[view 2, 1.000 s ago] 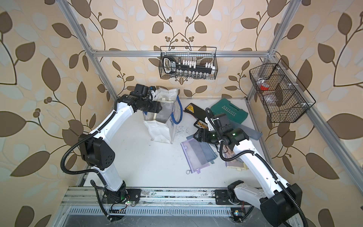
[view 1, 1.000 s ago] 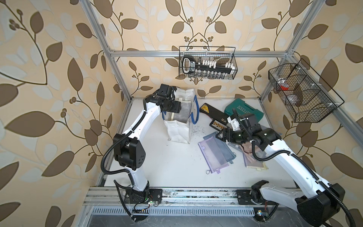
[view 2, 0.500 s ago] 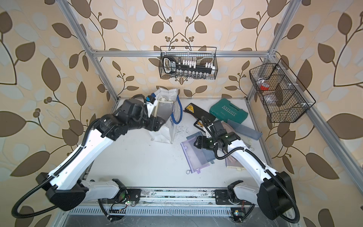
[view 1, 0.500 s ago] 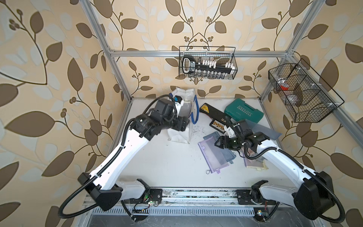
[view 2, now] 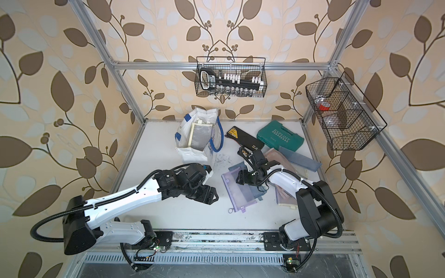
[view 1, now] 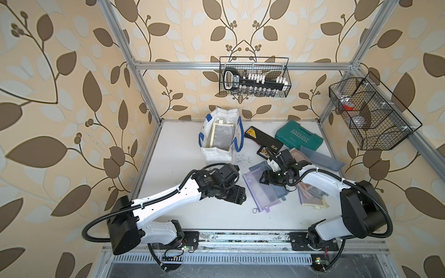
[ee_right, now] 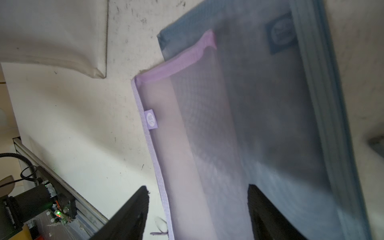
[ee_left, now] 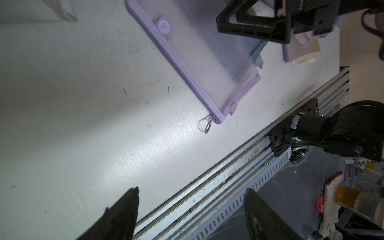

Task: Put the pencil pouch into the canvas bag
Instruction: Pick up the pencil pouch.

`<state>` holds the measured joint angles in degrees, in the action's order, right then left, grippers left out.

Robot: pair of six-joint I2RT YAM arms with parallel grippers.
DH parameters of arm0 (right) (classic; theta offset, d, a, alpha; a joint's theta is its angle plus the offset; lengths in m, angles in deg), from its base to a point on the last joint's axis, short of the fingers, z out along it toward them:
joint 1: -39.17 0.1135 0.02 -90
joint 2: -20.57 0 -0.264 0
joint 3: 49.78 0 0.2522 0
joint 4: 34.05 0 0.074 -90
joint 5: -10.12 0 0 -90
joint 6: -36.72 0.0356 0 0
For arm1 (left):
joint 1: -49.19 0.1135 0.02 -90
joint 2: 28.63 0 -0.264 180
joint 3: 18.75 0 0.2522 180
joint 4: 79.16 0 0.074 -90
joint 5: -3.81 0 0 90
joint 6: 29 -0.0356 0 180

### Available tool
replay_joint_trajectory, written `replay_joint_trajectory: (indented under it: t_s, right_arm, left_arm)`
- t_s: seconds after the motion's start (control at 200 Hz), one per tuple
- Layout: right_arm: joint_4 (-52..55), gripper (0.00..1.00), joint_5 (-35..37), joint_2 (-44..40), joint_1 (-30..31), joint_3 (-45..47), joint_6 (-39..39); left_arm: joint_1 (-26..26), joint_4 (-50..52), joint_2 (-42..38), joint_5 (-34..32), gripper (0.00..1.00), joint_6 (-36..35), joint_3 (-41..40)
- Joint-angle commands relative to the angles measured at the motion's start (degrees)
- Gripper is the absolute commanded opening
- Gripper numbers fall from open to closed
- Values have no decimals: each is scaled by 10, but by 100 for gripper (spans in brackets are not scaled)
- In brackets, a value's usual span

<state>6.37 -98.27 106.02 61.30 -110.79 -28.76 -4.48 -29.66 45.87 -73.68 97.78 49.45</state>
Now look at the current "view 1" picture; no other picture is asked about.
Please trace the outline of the purple mesh pencil pouch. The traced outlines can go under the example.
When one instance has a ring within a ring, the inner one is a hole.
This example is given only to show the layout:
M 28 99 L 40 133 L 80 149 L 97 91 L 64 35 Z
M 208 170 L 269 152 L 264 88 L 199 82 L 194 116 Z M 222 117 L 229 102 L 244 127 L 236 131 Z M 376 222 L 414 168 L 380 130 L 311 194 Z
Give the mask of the purple mesh pencil pouch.
M 272 206 L 280 204 L 280 200 L 271 186 L 260 183 L 263 172 L 262 168 L 255 169 L 244 174 L 243 179 L 257 206 L 257 211 L 269 213 Z

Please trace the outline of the white canvas tote bag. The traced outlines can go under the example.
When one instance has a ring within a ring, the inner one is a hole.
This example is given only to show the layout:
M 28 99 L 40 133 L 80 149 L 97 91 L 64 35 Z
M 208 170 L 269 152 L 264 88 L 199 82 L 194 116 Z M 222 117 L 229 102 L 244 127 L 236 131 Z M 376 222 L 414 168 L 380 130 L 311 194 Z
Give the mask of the white canvas tote bag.
M 207 114 L 198 134 L 199 147 L 207 164 L 233 163 L 244 145 L 239 110 L 216 108 Z

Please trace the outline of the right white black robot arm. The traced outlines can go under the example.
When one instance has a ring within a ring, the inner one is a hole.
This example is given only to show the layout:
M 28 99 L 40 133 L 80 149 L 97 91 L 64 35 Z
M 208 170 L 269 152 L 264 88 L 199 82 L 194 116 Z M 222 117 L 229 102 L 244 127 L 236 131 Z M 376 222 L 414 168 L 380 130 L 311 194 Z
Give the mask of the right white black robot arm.
M 369 182 L 346 180 L 308 161 L 296 161 L 287 149 L 277 153 L 269 148 L 265 151 L 270 168 L 263 172 L 260 183 L 286 190 L 305 183 L 340 202 L 341 215 L 312 224 L 305 235 L 290 235 L 295 244 L 313 251 L 326 251 L 330 244 L 336 245 L 335 257 L 328 264 L 317 259 L 312 266 L 315 271 L 327 272 L 340 258 L 348 239 L 385 239 L 392 235 L 394 225 L 385 203 Z

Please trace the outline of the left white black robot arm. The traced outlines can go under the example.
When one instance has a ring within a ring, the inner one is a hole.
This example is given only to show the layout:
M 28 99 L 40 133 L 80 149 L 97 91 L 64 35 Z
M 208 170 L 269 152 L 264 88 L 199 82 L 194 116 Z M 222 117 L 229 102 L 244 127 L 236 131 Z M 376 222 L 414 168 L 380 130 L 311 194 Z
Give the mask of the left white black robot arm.
M 181 247 L 185 233 L 177 220 L 155 220 L 206 198 L 241 205 L 247 196 L 245 188 L 237 185 L 239 178 L 239 166 L 230 163 L 213 163 L 191 170 L 179 185 L 156 195 L 133 200 L 127 196 L 120 198 L 111 213 L 83 228 L 82 237 L 88 242 L 111 243 L 115 256 L 144 243 L 158 266 L 169 272 L 171 268 L 155 254 L 153 244 L 162 244 L 167 250 L 177 249 Z

